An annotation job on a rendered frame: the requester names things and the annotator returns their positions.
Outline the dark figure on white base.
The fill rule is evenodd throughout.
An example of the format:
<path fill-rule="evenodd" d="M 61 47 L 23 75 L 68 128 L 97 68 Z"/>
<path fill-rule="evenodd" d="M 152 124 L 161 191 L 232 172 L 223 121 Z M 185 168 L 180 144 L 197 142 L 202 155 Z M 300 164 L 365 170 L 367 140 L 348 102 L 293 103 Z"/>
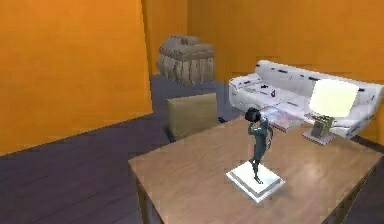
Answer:
<path fill-rule="evenodd" d="M 250 122 L 248 134 L 255 138 L 253 155 L 248 161 L 228 171 L 226 176 L 249 198 L 260 203 L 281 188 L 285 181 L 261 163 L 274 134 L 268 118 L 256 108 L 249 108 L 244 118 Z"/>

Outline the tan chair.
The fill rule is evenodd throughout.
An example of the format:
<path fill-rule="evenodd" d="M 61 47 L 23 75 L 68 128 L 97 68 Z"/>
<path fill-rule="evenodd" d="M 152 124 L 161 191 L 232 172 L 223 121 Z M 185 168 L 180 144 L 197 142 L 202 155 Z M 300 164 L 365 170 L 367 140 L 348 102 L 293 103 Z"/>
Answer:
<path fill-rule="evenodd" d="M 170 142 L 226 122 L 218 115 L 215 93 L 172 98 L 167 104 L 168 123 L 164 131 Z"/>

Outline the brown wooden table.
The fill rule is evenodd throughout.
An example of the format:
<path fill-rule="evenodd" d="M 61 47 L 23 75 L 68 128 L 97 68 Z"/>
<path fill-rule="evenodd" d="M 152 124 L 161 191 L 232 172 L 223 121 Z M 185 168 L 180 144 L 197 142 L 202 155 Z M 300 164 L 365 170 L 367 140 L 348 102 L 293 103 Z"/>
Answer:
<path fill-rule="evenodd" d="M 305 126 L 275 131 L 262 162 L 285 183 L 255 203 L 225 175 L 252 155 L 247 128 L 238 118 L 130 160 L 140 201 L 164 224 L 322 224 L 382 157 L 341 137 L 313 143 Z"/>

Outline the glass coffee table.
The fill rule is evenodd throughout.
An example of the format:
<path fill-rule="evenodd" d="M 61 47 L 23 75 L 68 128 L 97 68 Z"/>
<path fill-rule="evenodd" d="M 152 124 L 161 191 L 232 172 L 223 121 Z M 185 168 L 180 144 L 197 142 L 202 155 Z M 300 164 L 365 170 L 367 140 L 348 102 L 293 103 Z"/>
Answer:
<path fill-rule="evenodd" d="M 294 103 L 283 102 L 266 106 L 261 114 L 268 118 L 269 124 L 283 132 L 295 129 L 304 124 L 304 111 Z"/>

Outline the white sofa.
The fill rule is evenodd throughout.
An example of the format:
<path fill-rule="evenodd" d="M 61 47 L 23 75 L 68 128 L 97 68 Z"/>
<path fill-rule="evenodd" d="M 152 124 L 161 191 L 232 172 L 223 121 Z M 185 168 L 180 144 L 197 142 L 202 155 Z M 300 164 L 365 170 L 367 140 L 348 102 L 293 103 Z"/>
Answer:
<path fill-rule="evenodd" d="M 260 60 L 254 73 L 229 81 L 229 102 L 244 112 L 251 107 L 272 106 L 313 124 L 314 112 L 309 108 L 309 101 L 315 83 L 321 79 L 340 80 L 359 87 L 349 115 L 336 118 L 330 128 L 332 133 L 341 137 L 354 137 L 375 115 L 384 94 L 384 85 Z"/>

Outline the pale yellow table lamp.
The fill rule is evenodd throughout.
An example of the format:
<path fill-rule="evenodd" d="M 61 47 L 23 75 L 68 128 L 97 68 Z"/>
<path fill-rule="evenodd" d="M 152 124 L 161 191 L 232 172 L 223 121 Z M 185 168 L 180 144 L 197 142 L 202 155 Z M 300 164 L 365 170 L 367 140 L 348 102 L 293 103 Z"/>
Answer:
<path fill-rule="evenodd" d="M 346 117 L 354 103 L 359 87 L 341 80 L 322 79 L 315 83 L 309 108 L 314 124 L 303 136 L 320 145 L 335 138 L 330 132 L 336 118 Z"/>

